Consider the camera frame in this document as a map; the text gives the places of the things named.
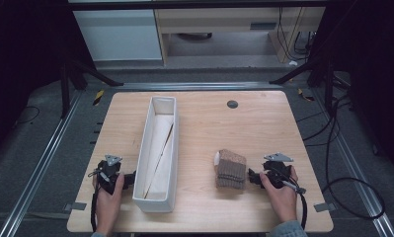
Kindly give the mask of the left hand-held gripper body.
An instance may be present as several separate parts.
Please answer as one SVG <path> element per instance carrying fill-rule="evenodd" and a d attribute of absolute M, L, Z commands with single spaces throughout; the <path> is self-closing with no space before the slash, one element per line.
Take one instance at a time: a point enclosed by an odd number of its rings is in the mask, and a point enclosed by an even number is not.
<path fill-rule="evenodd" d="M 98 187 L 110 195 L 115 191 L 121 160 L 121 157 L 107 154 L 105 159 L 100 161 L 98 167 L 89 174 L 89 177 L 95 176 Z"/>

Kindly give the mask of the black stand legs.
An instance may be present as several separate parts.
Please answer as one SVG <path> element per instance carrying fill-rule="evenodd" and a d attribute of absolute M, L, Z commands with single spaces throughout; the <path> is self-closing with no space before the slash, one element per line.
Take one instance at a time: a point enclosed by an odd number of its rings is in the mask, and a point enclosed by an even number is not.
<path fill-rule="evenodd" d="M 310 70 L 308 85 L 316 87 L 320 82 L 325 83 L 324 106 L 330 116 L 335 114 L 333 107 L 333 78 L 334 64 L 329 56 L 316 55 L 309 59 L 303 65 L 295 68 L 284 76 L 271 81 L 271 84 L 281 85 L 292 79 L 293 77 Z"/>
<path fill-rule="evenodd" d="M 87 66 L 86 64 L 69 59 L 63 63 L 60 68 L 60 82 L 61 82 L 61 99 L 62 99 L 62 112 L 61 117 L 64 119 L 70 110 L 70 95 L 69 95 L 69 82 L 72 82 L 76 90 L 83 90 L 87 86 L 86 79 L 83 74 L 87 73 L 98 80 L 104 82 L 111 87 L 122 86 L 122 83 L 114 81 L 104 74 L 98 72 L 96 69 Z"/>

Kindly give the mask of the yellow black tape strip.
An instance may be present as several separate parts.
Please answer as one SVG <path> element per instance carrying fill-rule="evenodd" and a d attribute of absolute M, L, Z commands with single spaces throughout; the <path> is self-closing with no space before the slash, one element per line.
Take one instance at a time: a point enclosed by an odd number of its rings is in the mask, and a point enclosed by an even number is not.
<path fill-rule="evenodd" d="M 93 101 L 93 106 L 99 105 L 99 103 L 100 103 L 100 101 L 101 101 L 101 99 L 102 99 L 104 93 L 105 93 L 104 90 L 100 90 L 100 91 L 97 92 L 97 94 L 96 94 L 96 96 L 95 96 L 95 99 L 94 99 L 94 101 Z"/>
<path fill-rule="evenodd" d="M 315 99 L 314 99 L 314 97 L 312 97 L 312 96 L 306 96 L 304 93 L 303 93 L 303 91 L 301 90 L 301 89 L 297 89 L 297 94 L 298 94 L 298 96 L 299 97 L 301 97 L 302 99 L 304 99 L 304 100 L 306 100 L 306 101 L 308 101 L 308 102 L 314 102 L 315 101 Z"/>

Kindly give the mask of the grey tape piece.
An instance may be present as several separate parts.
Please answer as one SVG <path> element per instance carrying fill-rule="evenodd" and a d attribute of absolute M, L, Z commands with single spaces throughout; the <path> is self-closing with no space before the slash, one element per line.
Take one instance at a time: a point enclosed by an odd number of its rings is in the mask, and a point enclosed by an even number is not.
<path fill-rule="evenodd" d="M 336 209 L 336 206 L 333 203 L 317 203 L 314 204 L 314 208 L 317 212 L 322 212 L 322 211 L 333 211 Z"/>
<path fill-rule="evenodd" d="M 67 203 L 63 210 L 65 211 L 71 211 L 71 210 L 85 210 L 87 206 L 87 203 L 84 202 L 71 202 L 71 203 Z"/>

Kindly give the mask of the person's right hand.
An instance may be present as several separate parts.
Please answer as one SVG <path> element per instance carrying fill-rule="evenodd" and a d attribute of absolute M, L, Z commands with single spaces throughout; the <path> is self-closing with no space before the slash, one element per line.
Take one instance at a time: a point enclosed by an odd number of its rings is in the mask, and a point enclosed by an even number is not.
<path fill-rule="evenodd" d="M 297 193 L 290 187 L 276 189 L 266 174 L 259 175 L 264 186 L 272 209 L 280 222 L 292 221 L 297 219 Z"/>

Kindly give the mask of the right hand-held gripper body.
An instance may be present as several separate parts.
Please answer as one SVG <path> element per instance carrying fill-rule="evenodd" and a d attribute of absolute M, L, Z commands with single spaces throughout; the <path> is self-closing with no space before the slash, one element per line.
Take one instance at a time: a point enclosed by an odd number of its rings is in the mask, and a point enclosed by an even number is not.
<path fill-rule="evenodd" d="M 265 155 L 264 159 L 266 160 L 263 164 L 264 170 L 271 184 L 276 189 L 289 187 L 297 194 L 304 195 L 306 193 L 306 190 L 299 187 L 297 182 L 291 177 L 291 165 L 285 165 L 285 162 L 293 162 L 292 158 L 282 153 L 275 153 Z"/>

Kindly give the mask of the white cabinet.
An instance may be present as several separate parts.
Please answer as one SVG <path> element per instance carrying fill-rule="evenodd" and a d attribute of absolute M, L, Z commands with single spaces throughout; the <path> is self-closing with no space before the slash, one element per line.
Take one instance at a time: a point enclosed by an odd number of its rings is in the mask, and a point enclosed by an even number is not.
<path fill-rule="evenodd" d="M 74 11 L 94 61 L 161 60 L 152 10 Z"/>

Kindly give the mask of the person's left hand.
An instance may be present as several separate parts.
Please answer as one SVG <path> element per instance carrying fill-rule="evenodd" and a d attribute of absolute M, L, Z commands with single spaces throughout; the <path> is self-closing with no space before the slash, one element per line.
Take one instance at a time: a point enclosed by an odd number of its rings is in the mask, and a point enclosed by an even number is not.
<path fill-rule="evenodd" d="M 108 194 L 105 190 L 98 190 L 95 215 L 96 230 L 94 232 L 113 232 L 118 219 L 123 183 L 124 175 L 119 175 L 115 191 L 112 195 Z"/>

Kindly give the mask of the metal floor rail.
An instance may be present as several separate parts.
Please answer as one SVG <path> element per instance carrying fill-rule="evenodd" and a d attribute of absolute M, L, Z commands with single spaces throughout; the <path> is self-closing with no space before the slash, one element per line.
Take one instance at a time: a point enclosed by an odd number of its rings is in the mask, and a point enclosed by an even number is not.
<path fill-rule="evenodd" d="M 314 91 L 313 95 L 318 99 L 324 99 L 324 96 Z M 322 189 L 323 193 L 329 193 L 337 206 L 352 216 L 360 218 L 373 223 L 379 237 L 394 237 L 394 227 L 386 214 L 386 202 L 381 193 L 369 181 L 363 170 L 357 163 L 354 154 L 349 148 L 348 142 L 341 133 L 338 120 L 338 111 L 342 107 L 342 103 L 348 103 L 348 95 L 341 95 L 339 97 L 333 96 L 333 107 L 335 114 L 330 116 L 325 109 L 324 103 L 319 103 L 323 113 L 326 113 L 325 118 L 327 123 L 324 129 L 330 128 L 328 138 L 326 140 L 325 149 L 325 187 Z M 331 146 L 335 145 L 344 163 L 347 172 L 345 177 L 330 178 L 330 153 Z M 343 203 L 335 192 L 335 185 L 341 185 L 343 182 L 349 182 L 355 187 L 365 213 L 360 213 L 357 208 L 349 207 L 347 203 Z"/>
<path fill-rule="evenodd" d="M 59 147 L 62 137 L 70 124 L 76 109 L 78 107 L 79 101 L 83 95 L 83 91 L 75 91 L 73 97 L 69 100 L 69 109 L 67 114 L 61 118 L 58 122 L 56 129 L 46 145 L 43 153 L 37 162 L 36 167 L 31 173 L 31 176 L 25 185 L 20 197 L 18 198 L 16 204 L 11 209 L 11 212 L 7 215 L 3 226 L 0 230 L 0 237 L 14 237 L 23 218 L 25 217 L 32 200 L 37 193 L 40 182 L 42 181 L 53 156 Z"/>

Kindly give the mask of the long white box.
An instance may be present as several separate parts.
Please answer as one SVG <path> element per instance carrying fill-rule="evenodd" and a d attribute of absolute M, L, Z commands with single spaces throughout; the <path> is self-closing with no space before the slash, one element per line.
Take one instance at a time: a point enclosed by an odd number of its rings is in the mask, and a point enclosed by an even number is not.
<path fill-rule="evenodd" d="M 143 212 L 172 212 L 175 206 L 179 112 L 174 97 L 153 96 L 141 140 L 132 199 Z"/>

